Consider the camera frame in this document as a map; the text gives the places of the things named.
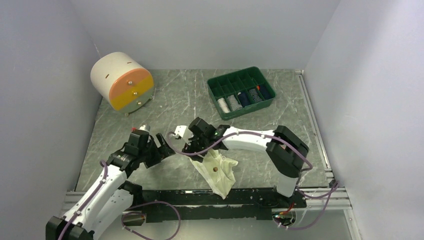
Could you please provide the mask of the green compartment organizer tray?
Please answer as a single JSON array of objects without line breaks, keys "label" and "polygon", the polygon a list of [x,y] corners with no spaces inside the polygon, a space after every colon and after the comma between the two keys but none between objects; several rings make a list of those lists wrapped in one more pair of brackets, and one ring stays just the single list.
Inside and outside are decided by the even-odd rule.
[{"label": "green compartment organizer tray", "polygon": [[206,84],[218,114],[225,121],[267,108],[276,98],[273,87],[256,66],[212,77]]}]

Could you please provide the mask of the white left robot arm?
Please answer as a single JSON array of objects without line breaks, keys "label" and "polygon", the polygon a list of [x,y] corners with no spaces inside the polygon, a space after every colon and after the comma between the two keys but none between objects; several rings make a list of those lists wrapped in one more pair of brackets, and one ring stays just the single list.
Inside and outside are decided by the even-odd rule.
[{"label": "white left robot arm", "polygon": [[89,190],[63,216],[53,216],[45,227],[47,240],[97,240],[126,209],[143,203],[143,188],[128,181],[141,164],[146,168],[175,155],[162,134],[155,137],[144,125],[134,129],[123,146],[100,165],[102,171]]}]

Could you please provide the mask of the cream cloth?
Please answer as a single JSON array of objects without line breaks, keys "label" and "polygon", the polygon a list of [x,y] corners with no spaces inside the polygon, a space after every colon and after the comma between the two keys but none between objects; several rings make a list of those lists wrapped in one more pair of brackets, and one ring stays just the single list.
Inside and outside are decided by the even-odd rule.
[{"label": "cream cloth", "polygon": [[233,167],[236,167],[239,162],[225,157],[218,150],[213,149],[210,149],[204,157],[201,157],[202,162],[196,161],[193,156],[189,158],[212,192],[223,200],[226,199],[236,182]]}]

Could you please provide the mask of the white pink-trimmed underwear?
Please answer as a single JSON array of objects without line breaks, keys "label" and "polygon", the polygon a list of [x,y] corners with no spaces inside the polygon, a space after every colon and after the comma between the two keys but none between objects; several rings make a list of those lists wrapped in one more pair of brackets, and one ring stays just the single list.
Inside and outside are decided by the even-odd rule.
[{"label": "white pink-trimmed underwear", "polygon": [[219,105],[220,109],[221,109],[224,113],[230,113],[230,112],[231,112],[231,110],[230,110],[230,108],[228,107],[227,102],[226,102],[226,100],[225,100],[225,98],[224,98],[224,97],[219,98],[219,99],[217,100],[217,103],[218,103],[218,105]]}]

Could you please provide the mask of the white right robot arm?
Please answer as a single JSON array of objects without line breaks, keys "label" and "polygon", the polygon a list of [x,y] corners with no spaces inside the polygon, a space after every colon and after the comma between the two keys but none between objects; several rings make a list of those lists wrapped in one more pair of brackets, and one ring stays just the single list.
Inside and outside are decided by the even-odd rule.
[{"label": "white right robot arm", "polygon": [[214,127],[197,117],[190,125],[176,127],[174,136],[185,146],[182,155],[189,157],[195,169],[203,176],[214,194],[225,199],[236,182],[234,159],[225,157],[221,150],[264,152],[279,173],[275,202],[282,208],[294,201],[294,191],[301,177],[303,165],[312,164],[306,157],[309,147],[288,127],[279,125],[275,130],[247,130],[221,124]]}]

